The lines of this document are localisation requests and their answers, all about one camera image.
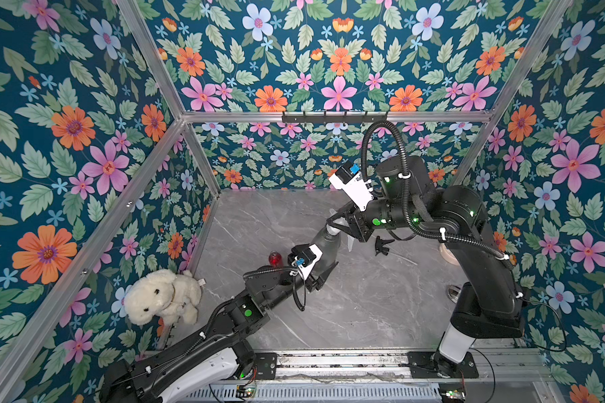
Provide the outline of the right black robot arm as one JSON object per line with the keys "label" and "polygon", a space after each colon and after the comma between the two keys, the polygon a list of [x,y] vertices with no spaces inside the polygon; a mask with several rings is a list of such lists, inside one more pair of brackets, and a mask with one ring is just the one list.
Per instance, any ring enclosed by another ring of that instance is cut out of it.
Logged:
{"label": "right black robot arm", "polygon": [[[375,169],[381,184],[376,192],[367,172],[366,146],[381,128],[393,136],[398,154]],[[380,228],[388,232],[409,228],[415,237],[445,245],[467,277],[433,356],[434,365],[446,371],[461,364],[478,339],[521,337],[523,289],[514,280],[509,255],[492,240],[480,196],[461,185],[436,187],[423,159],[408,154],[401,132],[389,121],[371,124],[361,146],[359,164],[348,161],[330,178],[350,202],[329,219],[329,225],[361,242]]]}

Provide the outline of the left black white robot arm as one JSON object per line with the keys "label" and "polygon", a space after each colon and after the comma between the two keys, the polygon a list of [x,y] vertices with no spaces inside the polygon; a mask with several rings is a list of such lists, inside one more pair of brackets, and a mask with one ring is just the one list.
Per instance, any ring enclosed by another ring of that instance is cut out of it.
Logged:
{"label": "left black white robot arm", "polygon": [[204,386],[227,379],[250,379],[257,368],[250,335],[269,321],[275,307],[299,289],[323,287],[336,267],[305,258],[284,267],[262,266],[244,274],[245,289],[220,303],[203,327],[158,354],[135,364],[108,367],[99,392],[102,402],[178,402]]}

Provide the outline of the clear plastic spray bottle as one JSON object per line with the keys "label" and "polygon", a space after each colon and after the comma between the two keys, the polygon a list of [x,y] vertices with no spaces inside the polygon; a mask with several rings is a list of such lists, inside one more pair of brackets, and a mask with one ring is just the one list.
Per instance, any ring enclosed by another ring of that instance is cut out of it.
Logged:
{"label": "clear plastic spray bottle", "polygon": [[332,234],[326,228],[323,228],[314,237],[314,244],[319,247],[322,256],[314,265],[311,275],[314,289],[321,290],[336,265],[338,265],[337,256],[341,246],[341,237],[338,233]]}

